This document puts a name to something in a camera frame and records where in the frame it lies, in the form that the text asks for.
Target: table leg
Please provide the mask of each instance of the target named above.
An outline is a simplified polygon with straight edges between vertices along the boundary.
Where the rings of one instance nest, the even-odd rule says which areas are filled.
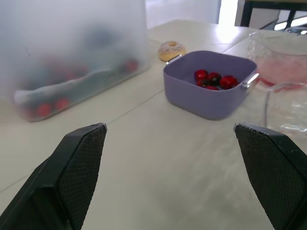
[[[291,11],[290,11],[289,17],[288,17],[288,20],[287,20],[286,28],[291,27],[291,23],[292,23],[292,21],[293,21],[293,19],[294,19],[295,13],[296,13],[295,10],[291,10]]]
[[[253,4],[252,1],[246,1],[244,3],[241,26],[249,27],[251,13],[253,11],[253,5],[252,4]]]

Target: container handle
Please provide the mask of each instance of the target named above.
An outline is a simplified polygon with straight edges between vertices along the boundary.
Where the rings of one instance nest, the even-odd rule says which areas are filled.
[[[250,91],[256,86],[258,83],[259,74],[255,73],[252,74],[249,78],[247,78],[244,82],[242,82],[242,88],[247,92],[250,93]]]
[[[168,60],[168,61],[166,62],[166,65],[171,64],[172,62],[178,60],[178,59],[181,58],[182,56],[183,56],[182,54],[179,54],[179,55],[177,55],[176,57],[173,57],[172,59],[170,59],[170,60]]]

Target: purple square container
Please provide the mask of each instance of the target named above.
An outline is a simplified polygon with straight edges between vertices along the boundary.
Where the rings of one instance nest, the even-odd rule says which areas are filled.
[[[229,90],[208,90],[196,86],[194,72],[205,69],[222,76],[234,75],[239,85]],[[210,120],[231,115],[257,84],[255,62],[242,57],[195,51],[170,60],[164,68],[165,94],[168,101]]]

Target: red cherry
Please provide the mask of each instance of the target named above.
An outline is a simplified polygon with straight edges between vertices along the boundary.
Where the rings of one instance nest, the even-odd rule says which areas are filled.
[[[237,80],[232,75],[226,75],[220,80],[220,87],[224,90],[229,90],[236,86]]]
[[[41,104],[41,105],[37,108],[37,110],[36,110],[37,114],[38,114],[40,117],[47,117],[47,116],[49,116],[49,115],[51,114],[51,111],[52,111],[52,107],[51,107],[51,105],[48,104],[48,103],[43,103],[43,104]]]
[[[138,62],[135,60],[130,60],[126,63],[125,66],[129,72],[134,72],[138,69]]]
[[[216,73],[216,72],[212,72],[208,75],[207,79],[211,82],[219,82],[220,79],[222,78],[222,76],[219,74],[219,73]]]
[[[205,71],[204,69],[200,69],[194,73],[194,76],[196,81],[204,80],[208,77],[208,72]]]
[[[239,84],[239,82],[236,82],[235,84],[232,85],[232,88],[236,87]]]
[[[200,87],[204,87],[204,86],[209,85],[209,81],[207,79],[200,79],[196,81],[196,85]]]
[[[204,88],[208,90],[219,90],[219,88],[212,86],[212,85],[205,86]]]
[[[57,110],[63,110],[63,109],[66,109],[69,106],[69,104],[70,104],[70,102],[69,102],[68,99],[62,98],[62,99],[56,101],[55,106],[56,106]]]

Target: frosted donut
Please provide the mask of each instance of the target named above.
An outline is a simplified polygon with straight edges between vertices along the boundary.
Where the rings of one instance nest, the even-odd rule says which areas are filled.
[[[175,41],[168,41],[163,43],[159,48],[159,58],[162,61],[169,61],[170,59],[178,56],[179,54],[185,55],[187,53],[186,48]]]

